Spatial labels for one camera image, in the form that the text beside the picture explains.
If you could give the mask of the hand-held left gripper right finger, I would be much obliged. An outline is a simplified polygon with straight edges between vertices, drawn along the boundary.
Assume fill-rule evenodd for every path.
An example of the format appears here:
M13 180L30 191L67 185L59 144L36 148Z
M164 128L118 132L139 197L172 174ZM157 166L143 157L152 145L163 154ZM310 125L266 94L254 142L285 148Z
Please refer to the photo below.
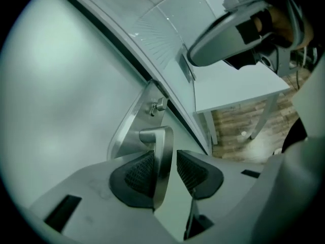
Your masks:
M267 166L177 151L192 197L184 243L266 243Z

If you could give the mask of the person's right hand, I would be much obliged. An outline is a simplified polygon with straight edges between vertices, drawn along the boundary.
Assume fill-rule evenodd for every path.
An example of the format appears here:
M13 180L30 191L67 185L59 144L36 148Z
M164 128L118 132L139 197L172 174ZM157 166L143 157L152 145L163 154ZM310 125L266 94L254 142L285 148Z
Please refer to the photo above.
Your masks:
M277 7L268 7L252 18L260 35L274 33L288 42L293 42L293 29L287 14Z

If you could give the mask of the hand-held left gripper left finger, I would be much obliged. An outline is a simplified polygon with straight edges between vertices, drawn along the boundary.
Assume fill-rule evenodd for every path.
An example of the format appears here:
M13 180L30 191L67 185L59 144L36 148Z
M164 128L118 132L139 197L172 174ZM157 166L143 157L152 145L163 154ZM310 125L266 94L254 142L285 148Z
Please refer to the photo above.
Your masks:
M82 168L31 206L47 243L180 243L183 193L173 153L145 151Z

